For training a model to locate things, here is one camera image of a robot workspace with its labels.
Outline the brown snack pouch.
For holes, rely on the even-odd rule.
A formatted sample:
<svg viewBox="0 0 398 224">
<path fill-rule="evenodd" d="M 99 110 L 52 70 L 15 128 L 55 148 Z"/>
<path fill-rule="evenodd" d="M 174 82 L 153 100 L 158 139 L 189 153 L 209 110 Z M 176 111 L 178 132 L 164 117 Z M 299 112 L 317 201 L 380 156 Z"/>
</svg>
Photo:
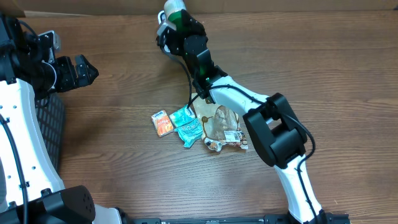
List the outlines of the brown snack pouch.
<svg viewBox="0 0 398 224">
<path fill-rule="evenodd" d="M 218 104 L 207 103 L 192 93 L 192 105 L 202 126 L 201 139 L 209 150 L 220 152 L 226 146 L 248 149 L 246 135 L 241 129 L 239 115 Z"/>
</svg>

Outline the green tissue pack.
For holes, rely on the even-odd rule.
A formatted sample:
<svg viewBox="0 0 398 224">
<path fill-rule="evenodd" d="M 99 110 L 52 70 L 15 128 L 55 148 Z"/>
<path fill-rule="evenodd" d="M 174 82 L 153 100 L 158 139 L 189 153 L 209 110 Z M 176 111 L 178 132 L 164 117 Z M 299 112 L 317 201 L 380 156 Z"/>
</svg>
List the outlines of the green tissue pack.
<svg viewBox="0 0 398 224">
<path fill-rule="evenodd" d="M 193 110 L 190 107 L 188 107 L 188 105 L 183 106 L 182 108 L 173 112 L 170 115 L 170 120 L 176 128 L 190 123 L 195 118 L 196 116 Z"/>
</svg>

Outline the teal snack packet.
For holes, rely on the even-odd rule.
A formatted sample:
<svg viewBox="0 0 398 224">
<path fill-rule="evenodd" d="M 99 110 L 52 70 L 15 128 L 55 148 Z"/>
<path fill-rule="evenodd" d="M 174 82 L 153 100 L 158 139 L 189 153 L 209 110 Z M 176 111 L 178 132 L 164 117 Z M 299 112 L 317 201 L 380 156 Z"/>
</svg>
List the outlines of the teal snack packet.
<svg viewBox="0 0 398 224">
<path fill-rule="evenodd" d="M 193 121 L 184 124 L 176 128 L 175 130 L 178 133 L 180 139 L 184 142 L 183 146 L 185 148 L 191 148 L 196 140 L 201 138 L 203 134 L 202 126 L 197 118 Z"/>
</svg>

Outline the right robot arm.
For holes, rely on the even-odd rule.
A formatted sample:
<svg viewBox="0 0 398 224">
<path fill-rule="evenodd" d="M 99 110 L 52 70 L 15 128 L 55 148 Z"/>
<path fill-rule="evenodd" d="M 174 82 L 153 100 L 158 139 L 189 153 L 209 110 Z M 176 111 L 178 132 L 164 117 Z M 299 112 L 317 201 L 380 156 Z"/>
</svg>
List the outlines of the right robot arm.
<svg viewBox="0 0 398 224">
<path fill-rule="evenodd" d="M 179 61 L 198 97 L 243 117 L 258 156 L 277 172 L 288 201 L 290 223 L 326 223 L 313 192 L 305 143 L 314 138 L 297 119 L 284 95 L 260 95 L 236 83 L 214 64 L 204 26 L 183 7 L 158 14 L 157 44 Z"/>
</svg>

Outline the green lid jar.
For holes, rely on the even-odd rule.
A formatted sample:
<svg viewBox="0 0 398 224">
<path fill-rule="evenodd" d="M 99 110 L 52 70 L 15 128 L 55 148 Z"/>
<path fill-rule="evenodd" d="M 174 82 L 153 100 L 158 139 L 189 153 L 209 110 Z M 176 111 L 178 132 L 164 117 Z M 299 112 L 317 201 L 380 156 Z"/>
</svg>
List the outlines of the green lid jar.
<svg viewBox="0 0 398 224">
<path fill-rule="evenodd" d="M 188 31 L 188 12 L 183 0 L 167 0 L 164 4 L 166 24 L 177 32 Z"/>
</svg>

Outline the orange tissue pack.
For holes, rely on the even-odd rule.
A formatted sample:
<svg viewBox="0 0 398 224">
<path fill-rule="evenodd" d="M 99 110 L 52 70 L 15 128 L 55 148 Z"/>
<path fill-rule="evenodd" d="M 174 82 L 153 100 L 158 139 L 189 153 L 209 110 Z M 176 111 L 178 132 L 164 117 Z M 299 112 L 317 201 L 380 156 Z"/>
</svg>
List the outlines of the orange tissue pack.
<svg viewBox="0 0 398 224">
<path fill-rule="evenodd" d="M 165 110 L 153 114 L 151 120 L 160 138 L 174 131 L 174 126 Z"/>
</svg>

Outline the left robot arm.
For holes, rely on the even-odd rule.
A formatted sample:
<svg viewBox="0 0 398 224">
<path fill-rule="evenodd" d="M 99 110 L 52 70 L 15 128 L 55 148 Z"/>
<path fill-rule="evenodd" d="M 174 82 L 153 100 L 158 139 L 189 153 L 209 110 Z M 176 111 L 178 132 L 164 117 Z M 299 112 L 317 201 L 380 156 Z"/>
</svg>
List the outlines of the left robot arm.
<svg viewBox="0 0 398 224">
<path fill-rule="evenodd" d="M 99 74 L 83 55 L 56 57 L 59 49 L 54 31 L 37 34 L 1 16 L 1 222 L 128 223 L 120 208 L 95 204 L 86 187 L 66 188 L 50 160 L 37 113 L 54 93 L 88 86 Z"/>
</svg>

